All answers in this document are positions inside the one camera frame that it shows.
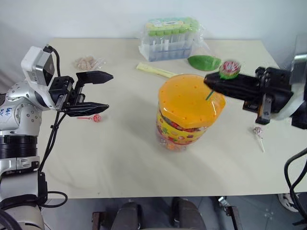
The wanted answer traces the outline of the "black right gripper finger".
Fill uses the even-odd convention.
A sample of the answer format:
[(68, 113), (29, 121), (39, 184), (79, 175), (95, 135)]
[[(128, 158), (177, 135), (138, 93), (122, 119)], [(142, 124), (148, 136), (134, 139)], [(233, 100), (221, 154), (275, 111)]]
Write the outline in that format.
[(255, 87), (259, 80), (255, 77), (238, 74), (232, 79), (225, 79), (220, 76), (219, 72), (208, 74), (204, 78), (204, 83), (210, 88), (252, 88)]
[(211, 90), (224, 96), (232, 97), (242, 101), (253, 101), (260, 97), (258, 91), (245, 89), (234, 85), (206, 84)]

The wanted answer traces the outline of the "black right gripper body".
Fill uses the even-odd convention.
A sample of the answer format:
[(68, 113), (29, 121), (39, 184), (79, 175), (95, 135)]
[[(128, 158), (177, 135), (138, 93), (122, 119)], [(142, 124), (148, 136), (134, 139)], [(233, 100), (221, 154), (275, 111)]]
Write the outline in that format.
[(257, 114), (257, 124), (268, 124), (293, 95), (287, 70), (259, 67), (255, 70), (257, 95), (245, 100), (243, 110)]

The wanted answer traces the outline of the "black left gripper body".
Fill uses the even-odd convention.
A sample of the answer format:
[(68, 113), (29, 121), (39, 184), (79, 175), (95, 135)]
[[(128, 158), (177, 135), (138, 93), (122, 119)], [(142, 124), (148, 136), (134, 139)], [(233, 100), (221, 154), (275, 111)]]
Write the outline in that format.
[(49, 88), (49, 94), (55, 103), (55, 110), (58, 112), (67, 112), (70, 107), (81, 104), (85, 100), (82, 89), (84, 81), (78, 79), (75, 87), (74, 79), (69, 76), (55, 77)]

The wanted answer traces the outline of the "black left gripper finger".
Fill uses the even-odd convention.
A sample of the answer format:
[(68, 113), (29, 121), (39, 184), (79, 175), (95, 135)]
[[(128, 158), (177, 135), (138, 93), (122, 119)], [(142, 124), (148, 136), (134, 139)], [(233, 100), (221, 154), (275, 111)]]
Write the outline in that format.
[(87, 72), (79, 72), (76, 73), (78, 81), (77, 84), (85, 85), (85, 84), (103, 84), (113, 79), (113, 75), (99, 71), (87, 71)]
[(83, 102), (75, 105), (67, 105), (62, 109), (62, 111), (70, 117), (79, 117), (99, 114), (108, 108), (108, 104)]

